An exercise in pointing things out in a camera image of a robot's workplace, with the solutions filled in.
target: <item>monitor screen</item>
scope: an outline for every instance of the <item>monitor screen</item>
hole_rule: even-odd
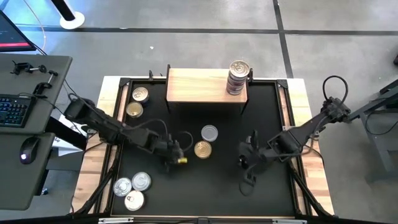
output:
[[[33,43],[0,11],[0,52],[36,50]]]

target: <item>white stand base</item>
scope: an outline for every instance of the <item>white stand base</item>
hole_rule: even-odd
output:
[[[66,21],[63,17],[60,19],[60,25],[64,29],[76,29],[85,22],[85,16],[81,12],[75,12],[75,19],[72,21]]]

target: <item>computer mouse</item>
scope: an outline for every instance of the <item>computer mouse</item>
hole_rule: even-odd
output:
[[[35,161],[39,142],[39,138],[30,137],[22,143],[21,149],[19,150],[19,160],[22,164],[31,164]]]

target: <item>gold can lid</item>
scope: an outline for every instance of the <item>gold can lid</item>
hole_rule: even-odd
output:
[[[142,105],[138,102],[129,103],[126,108],[126,113],[133,118],[138,118],[141,116],[143,111],[144,109],[142,108]]]
[[[200,158],[200,159],[206,159],[209,158],[211,154],[211,145],[210,143],[206,141],[200,141],[195,144],[195,154]]]

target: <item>concrete floor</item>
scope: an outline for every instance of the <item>concrete floor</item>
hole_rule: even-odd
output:
[[[45,51],[73,57],[67,80],[81,96],[93,100],[98,98],[106,75],[147,75],[149,69],[154,74],[165,73],[168,63],[181,68],[227,68],[231,61],[243,59],[253,67],[256,77],[303,78],[312,113],[317,114],[323,101],[322,81],[329,75],[347,80],[350,91],[346,105],[352,110],[398,75],[392,64],[398,54],[398,32],[389,32],[398,31],[395,0],[280,0],[276,6],[280,7],[282,23],[277,23],[272,0],[69,1],[86,16],[84,27],[230,29],[229,34],[223,30],[160,33],[133,29],[123,33],[106,29],[47,32]],[[28,2],[44,25],[59,25],[59,15],[50,1]],[[4,12],[16,24],[37,24],[21,0],[10,0]],[[285,30],[326,32],[285,35],[282,24]],[[251,30],[237,34],[241,29]],[[355,32],[336,35],[327,32],[331,30]],[[42,45],[41,32],[24,33]],[[338,80],[331,80],[327,92],[342,97],[342,87]],[[62,93],[58,106],[66,104]],[[397,182],[369,185],[364,179],[377,167],[360,121],[328,125],[320,145],[335,213],[343,218],[398,223]],[[35,198],[24,212],[0,211],[0,219],[68,213],[76,177],[54,172],[46,183],[51,186],[50,195]]]

